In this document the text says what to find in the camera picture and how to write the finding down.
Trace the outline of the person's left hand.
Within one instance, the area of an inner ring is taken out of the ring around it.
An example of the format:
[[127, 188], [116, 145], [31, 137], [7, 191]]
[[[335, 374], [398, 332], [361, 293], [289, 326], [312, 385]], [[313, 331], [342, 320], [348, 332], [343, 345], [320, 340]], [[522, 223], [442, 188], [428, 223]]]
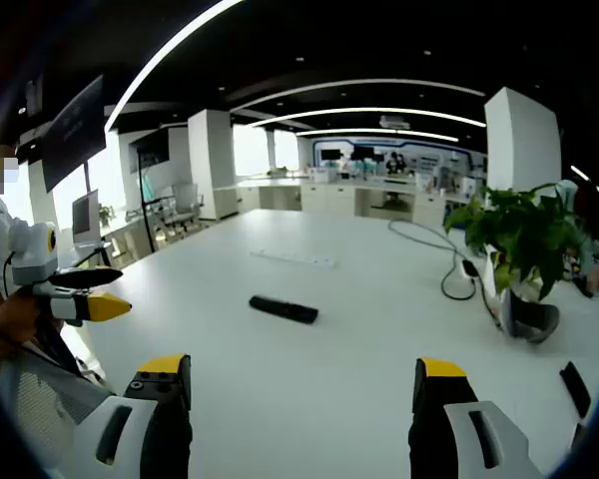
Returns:
[[22, 287], [0, 305], [0, 330], [15, 343], [22, 344], [35, 336], [39, 315], [39, 303], [31, 288]]

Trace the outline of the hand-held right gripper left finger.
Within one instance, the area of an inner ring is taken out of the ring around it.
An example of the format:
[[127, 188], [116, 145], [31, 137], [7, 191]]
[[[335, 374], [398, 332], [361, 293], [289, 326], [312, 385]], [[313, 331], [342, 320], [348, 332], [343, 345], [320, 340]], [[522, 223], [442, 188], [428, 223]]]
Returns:
[[72, 396], [87, 408], [76, 421], [74, 478], [187, 478], [193, 428], [191, 358], [155, 357], [117, 395], [82, 377]]

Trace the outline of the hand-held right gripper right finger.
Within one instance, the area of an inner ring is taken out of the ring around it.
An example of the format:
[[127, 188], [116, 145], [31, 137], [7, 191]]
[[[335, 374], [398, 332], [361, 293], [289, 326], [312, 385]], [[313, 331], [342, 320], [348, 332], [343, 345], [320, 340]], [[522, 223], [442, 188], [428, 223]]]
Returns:
[[456, 364], [419, 357], [408, 431], [412, 478], [540, 478], [529, 441]]

